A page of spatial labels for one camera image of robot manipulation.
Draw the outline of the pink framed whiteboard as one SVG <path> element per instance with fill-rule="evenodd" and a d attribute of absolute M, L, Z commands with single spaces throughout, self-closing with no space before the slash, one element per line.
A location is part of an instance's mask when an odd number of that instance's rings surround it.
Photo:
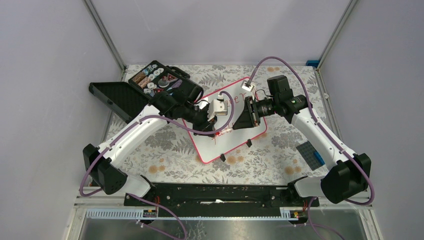
<path fill-rule="evenodd" d="M 233 127 L 235 121 L 240 116 L 244 108 L 244 98 L 251 96 L 249 91 L 245 91 L 241 88 L 242 82 L 247 79 L 247 77 L 241 78 L 221 89 L 205 95 L 202 98 L 200 105 L 203 107 L 206 104 L 205 101 L 210 103 L 221 91 L 226 91 L 231 95 L 235 104 L 235 112 L 231 122 L 224 128 L 224 130 Z M 208 164 L 219 159 L 221 155 L 225 155 L 228 152 L 245 145 L 248 140 L 252 140 L 265 133 L 267 129 L 267 122 L 264 118 L 262 118 L 260 125 L 254 128 L 233 130 L 232 132 L 215 135 L 214 137 L 195 135 L 192 132 L 189 132 L 188 134 L 200 160 L 204 164 Z"/>

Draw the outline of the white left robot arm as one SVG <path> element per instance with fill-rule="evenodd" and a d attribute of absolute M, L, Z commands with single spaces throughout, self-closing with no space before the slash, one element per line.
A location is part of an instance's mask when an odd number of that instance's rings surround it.
<path fill-rule="evenodd" d="M 155 192 L 151 183 L 140 175 L 126 173 L 121 166 L 126 158 L 149 136 L 167 124 L 173 124 L 201 136 L 215 136 L 225 126 L 215 128 L 216 111 L 208 105 L 198 107 L 193 101 L 173 99 L 167 91 L 157 94 L 158 104 L 148 103 L 119 133 L 98 146 L 88 144 L 82 150 L 86 172 L 79 194 L 83 197 L 98 192 L 112 195 L 122 192 L 135 196 L 144 206 L 152 204 Z"/>

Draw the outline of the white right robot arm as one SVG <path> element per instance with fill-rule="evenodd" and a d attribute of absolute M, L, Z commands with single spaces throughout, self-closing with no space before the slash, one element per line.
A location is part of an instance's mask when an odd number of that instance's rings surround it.
<path fill-rule="evenodd" d="M 308 197 L 325 197 L 331 203 L 349 201 L 354 195 L 372 190 L 370 184 L 371 160 L 347 147 L 317 117 L 305 95 L 293 94 L 284 75 L 267 80 L 270 96 L 256 100 L 244 99 L 244 108 L 232 126 L 233 130 L 255 128 L 261 118 L 279 115 L 298 129 L 322 158 L 328 173 L 321 177 L 301 177 L 288 184 L 287 201 L 301 205 Z"/>

